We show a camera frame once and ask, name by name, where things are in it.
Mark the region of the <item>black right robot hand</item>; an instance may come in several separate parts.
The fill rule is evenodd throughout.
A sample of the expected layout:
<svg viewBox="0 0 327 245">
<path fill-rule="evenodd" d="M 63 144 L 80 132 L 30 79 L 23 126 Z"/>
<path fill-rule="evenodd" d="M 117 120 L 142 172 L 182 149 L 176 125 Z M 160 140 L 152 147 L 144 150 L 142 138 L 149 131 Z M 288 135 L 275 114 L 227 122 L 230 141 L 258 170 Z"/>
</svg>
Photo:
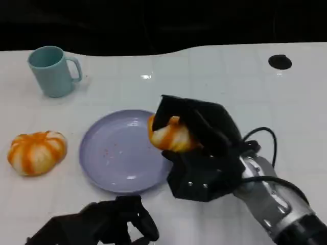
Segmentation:
<svg viewBox="0 0 327 245">
<path fill-rule="evenodd" d="M 178 116 L 198 145 L 190 151 L 164 150 L 172 162 L 167 183 L 177 199 L 210 202 L 232 193 L 241 182 L 244 165 L 239 161 L 241 134 L 220 104 L 163 95 L 153 129 Z"/>
</svg>

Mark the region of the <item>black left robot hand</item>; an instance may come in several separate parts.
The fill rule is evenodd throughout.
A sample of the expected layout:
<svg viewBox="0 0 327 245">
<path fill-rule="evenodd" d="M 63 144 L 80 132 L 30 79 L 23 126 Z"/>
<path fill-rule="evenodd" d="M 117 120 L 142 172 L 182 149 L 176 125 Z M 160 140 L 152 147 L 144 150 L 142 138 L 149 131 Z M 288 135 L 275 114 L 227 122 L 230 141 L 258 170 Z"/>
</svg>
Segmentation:
<svg viewBox="0 0 327 245">
<path fill-rule="evenodd" d="M 140 195 L 90 203 L 80 212 L 52 217 L 27 244 L 149 244 L 158 228 Z"/>
</svg>

